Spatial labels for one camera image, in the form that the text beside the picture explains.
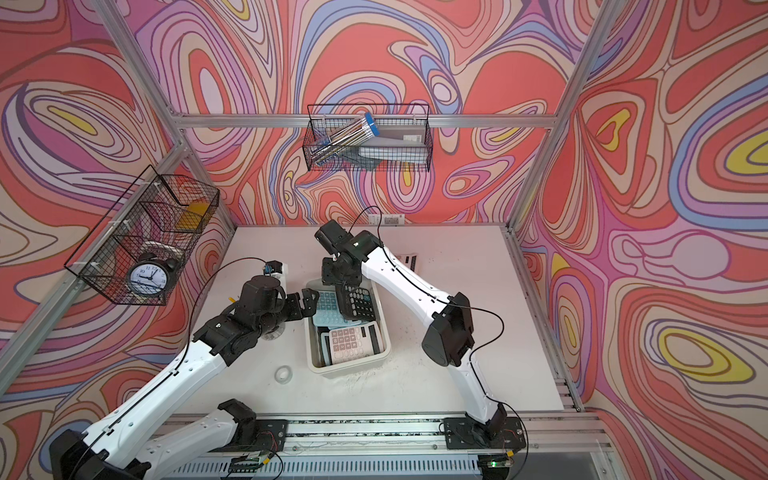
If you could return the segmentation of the white pink-keyed calculator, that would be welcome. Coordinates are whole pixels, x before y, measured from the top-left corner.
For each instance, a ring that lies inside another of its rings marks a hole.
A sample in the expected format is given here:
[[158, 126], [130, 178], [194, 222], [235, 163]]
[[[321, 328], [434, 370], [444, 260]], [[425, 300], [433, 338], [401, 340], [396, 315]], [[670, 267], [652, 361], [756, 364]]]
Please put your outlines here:
[[348, 363], [383, 352], [383, 337], [375, 322], [337, 328], [321, 334], [321, 348], [330, 365]]

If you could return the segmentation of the white plastic storage box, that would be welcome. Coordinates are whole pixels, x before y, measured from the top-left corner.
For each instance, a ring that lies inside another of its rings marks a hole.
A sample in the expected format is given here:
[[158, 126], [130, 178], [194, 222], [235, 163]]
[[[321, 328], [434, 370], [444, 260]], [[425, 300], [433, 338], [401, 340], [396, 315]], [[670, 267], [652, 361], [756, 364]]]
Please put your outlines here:
[[307, 286], [320, 294], [315, 315], [304, 320], [310, 370], [333, 378], [382, 365], [392, 344], [377, 287], [365, 280], [338, 295], [318, 279]]

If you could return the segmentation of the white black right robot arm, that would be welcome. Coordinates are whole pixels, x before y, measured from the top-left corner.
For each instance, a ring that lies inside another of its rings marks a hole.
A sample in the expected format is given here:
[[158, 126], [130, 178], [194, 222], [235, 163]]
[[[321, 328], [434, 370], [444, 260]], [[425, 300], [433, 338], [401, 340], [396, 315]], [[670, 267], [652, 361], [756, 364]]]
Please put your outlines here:
[[472, 363], [476, 351], [473, 307], [461, 292], [448, 294], [423, 280], [390, 252], [379, 237], [363, 230], [354, 235], [331, 220], [315, 233], [328, 256], [322, 260], [321, 280], [334, 287], [358, 287], [368, 279], [383, 287], [425, 327], [422, 350], [448, 369], [466, 407], [468, 425], [455, 435], [480, 448], [491, 446], [508, 415], [505, 405], [491, 398]]

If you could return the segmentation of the dark maroon calculator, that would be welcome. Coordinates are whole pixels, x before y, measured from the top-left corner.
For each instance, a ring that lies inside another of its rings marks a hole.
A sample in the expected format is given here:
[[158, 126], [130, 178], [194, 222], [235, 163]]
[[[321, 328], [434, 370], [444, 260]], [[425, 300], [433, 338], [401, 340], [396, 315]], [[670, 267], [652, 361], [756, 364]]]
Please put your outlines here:
[[375, 321], [375, 307], [370, 291], [362, 287], [336, 286], [336, 301], [345, 320]]

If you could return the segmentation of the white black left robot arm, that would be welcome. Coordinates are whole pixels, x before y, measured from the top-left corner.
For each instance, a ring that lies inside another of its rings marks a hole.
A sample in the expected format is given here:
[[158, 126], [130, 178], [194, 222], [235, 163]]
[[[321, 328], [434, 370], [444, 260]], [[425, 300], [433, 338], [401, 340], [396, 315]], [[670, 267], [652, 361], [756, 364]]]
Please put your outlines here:
[[285, 266], [266, 263], [262, 274], [243, 284], [239, 298], [205, 322], [183, 351], [129, 400], [84, 431], [68, 429], [51, 442], [53, 477], [161, 479], [204, 453], [256, 441], [256, 415], [235, 399], [170, 434], [152, 435], [263, 336], [315, 314], [318, 291], [289, 293], [285, 285]]

